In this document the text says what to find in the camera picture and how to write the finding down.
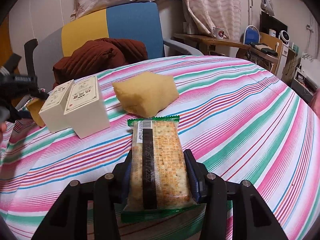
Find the left hand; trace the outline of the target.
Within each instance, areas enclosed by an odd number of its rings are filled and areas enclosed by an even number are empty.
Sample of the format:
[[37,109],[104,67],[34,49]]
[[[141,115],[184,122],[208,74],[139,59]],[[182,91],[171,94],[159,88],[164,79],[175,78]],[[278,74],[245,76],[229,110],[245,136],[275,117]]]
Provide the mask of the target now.
[[1,122],[0,124],[0,142],[3,141],[4,138],[4,133],[7,130],[7,123],[6,122]]

